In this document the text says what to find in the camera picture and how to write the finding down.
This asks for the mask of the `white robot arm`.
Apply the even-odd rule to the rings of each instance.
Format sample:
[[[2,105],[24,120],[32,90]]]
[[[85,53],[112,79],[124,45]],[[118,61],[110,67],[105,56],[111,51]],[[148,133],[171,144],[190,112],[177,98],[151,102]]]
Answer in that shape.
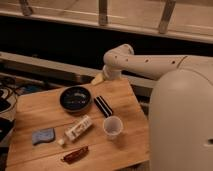
[[[213,57],[107,51],[95,84],[123,70],[156,82],[149,103],[150,171],[213,171]]]

